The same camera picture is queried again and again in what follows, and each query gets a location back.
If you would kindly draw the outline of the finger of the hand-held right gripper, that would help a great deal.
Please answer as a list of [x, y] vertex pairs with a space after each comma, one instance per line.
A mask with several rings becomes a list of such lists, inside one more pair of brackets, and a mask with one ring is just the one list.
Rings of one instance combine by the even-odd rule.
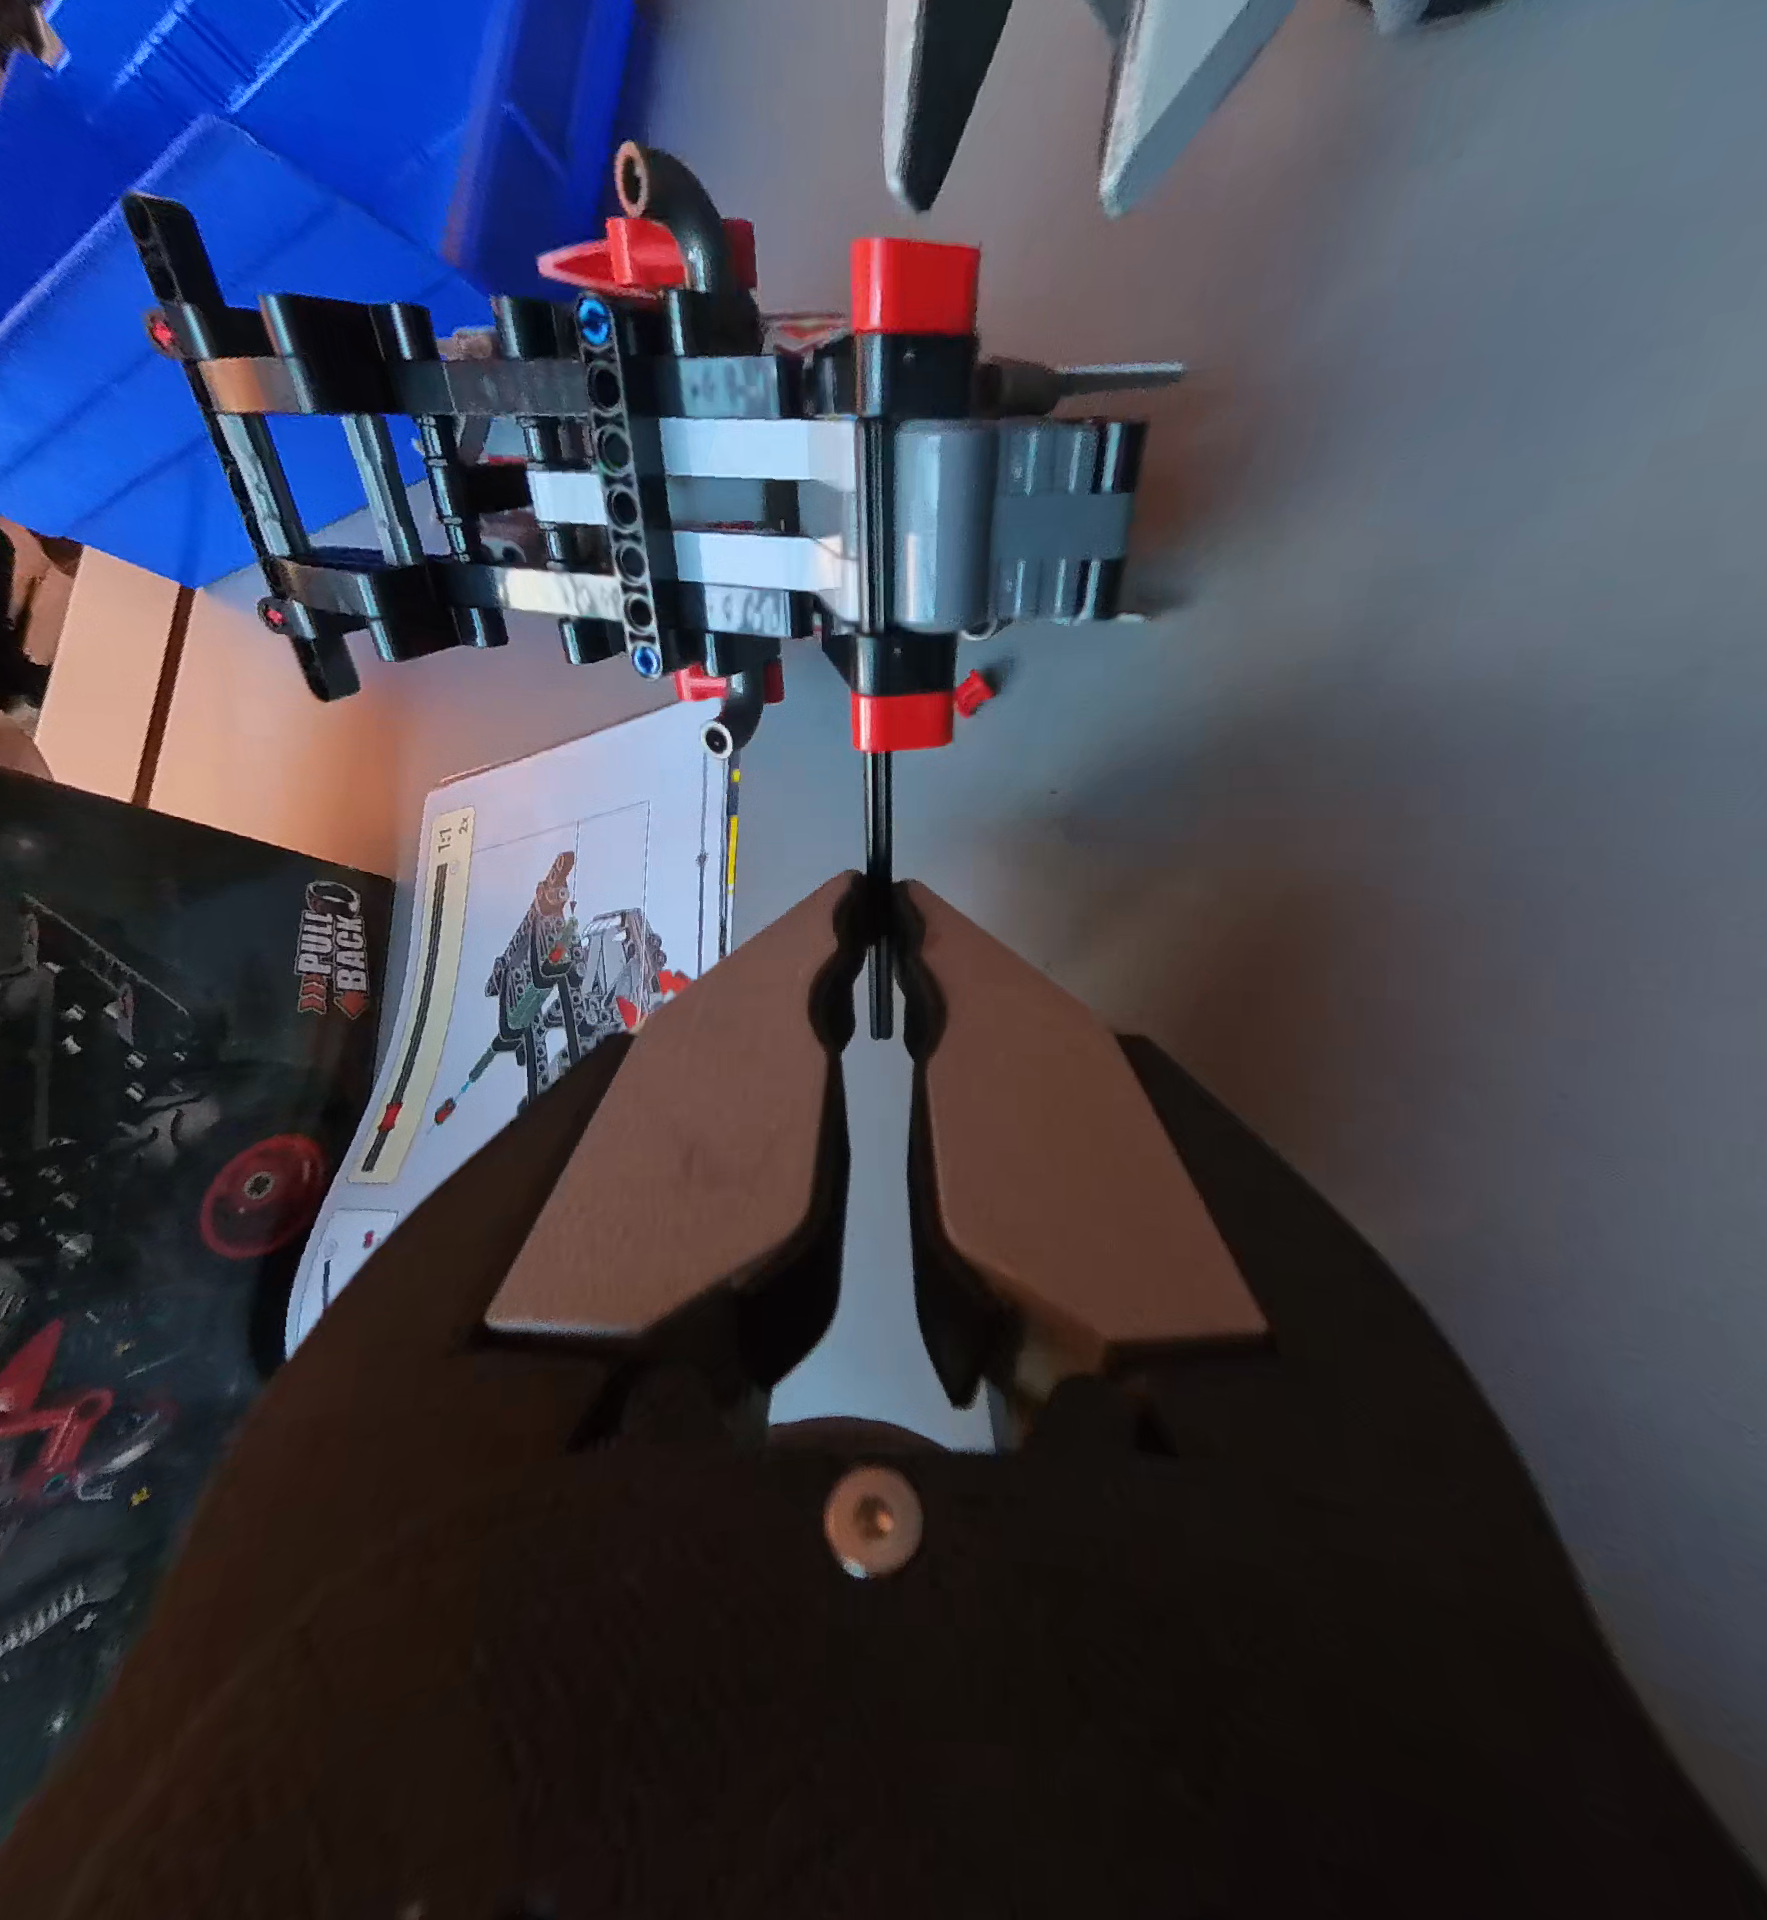
[[1292, 8], [1292, 3], [1100, 4], [1112, 42], [1100, 204], [1112, 221], [1156, 190]]
[[940, 199], [1010, 12], [1010, 3], [886, 4], [884, 167], [904, 209]]

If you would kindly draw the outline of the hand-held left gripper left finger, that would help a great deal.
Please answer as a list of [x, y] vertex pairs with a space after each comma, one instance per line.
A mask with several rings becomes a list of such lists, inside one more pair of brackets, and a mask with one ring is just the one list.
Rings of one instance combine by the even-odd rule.
[[824, 882], [632, 1036], [486, 1310], [498, 1338], [766, 1395], [842, 1290], [866, 886]]

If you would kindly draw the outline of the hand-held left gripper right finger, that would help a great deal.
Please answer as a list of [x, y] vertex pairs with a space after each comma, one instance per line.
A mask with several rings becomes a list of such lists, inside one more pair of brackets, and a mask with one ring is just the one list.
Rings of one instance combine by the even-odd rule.
[[1268, 1345], [1122, 1040], [942, 897], [900, 888], [918, 1325], [944, 1395], [1040, 1408], [1078, 1378]]

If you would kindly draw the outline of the black lego axle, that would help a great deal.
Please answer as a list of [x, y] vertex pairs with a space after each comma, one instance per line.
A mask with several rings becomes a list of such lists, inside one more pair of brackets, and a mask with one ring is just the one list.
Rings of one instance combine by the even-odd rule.
[[868, 1020], [874, 1042], [890, 1040], [896, 1032], [896, 949], [894, 949], [894, 888], [896, 888], [896, 807], [894, 757], [870, 753], [864, 757], [866, 809], [866, 916], [868, 916]]

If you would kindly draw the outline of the black grey lego truck model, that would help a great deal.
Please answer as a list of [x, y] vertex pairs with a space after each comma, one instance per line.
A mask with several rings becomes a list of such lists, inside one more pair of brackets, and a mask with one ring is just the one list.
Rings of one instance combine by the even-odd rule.
[[958, 636], [956, 720], [988, 683], [968, 643], [1122, 619], [1146, 422], [1082, 403], [1174, 388], [1178, 362], [984, 355], [982, 255], [850, 246], [848, 311], [772, 314], [754, 233], [678, 157], [624, 145], [622, 215], [540, 264], [558, 298], [500, 297], [480, 345], [422, 304], [224, 298], [194, 215], [126, 195], [154, 304], [262, 573], [262, 624], [322, 704], [352, 639], [412, 662], [560, 628], [714, 702], [736, 757], [782, 651]]

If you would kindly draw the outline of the black toy set box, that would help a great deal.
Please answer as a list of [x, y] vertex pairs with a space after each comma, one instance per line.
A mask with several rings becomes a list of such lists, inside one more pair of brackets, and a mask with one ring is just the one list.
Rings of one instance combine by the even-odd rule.
[[0, 1667], [134, 1598], [274, 1368], [394, 898], [0, 768]]

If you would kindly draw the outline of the open instruction booklet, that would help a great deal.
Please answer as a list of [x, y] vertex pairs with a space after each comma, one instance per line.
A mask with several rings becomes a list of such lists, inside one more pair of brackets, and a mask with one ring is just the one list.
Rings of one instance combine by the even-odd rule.
[[738, 789], [712, 716], [670, 704], [432, 790], [402, 988], [278, 1357], [452, 1173], [728, 955]]

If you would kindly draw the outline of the blue plastic bin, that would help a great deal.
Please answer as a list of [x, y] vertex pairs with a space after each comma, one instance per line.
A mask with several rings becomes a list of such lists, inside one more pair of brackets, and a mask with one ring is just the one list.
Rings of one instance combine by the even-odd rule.
[[416, 302], [442, 335], [600, 233], [646, 106], [632, 3], [52, 4], [0, 83], [0, 517], [190, 588], [252, 566], [122, 201], [196, 219], [224, 298]]

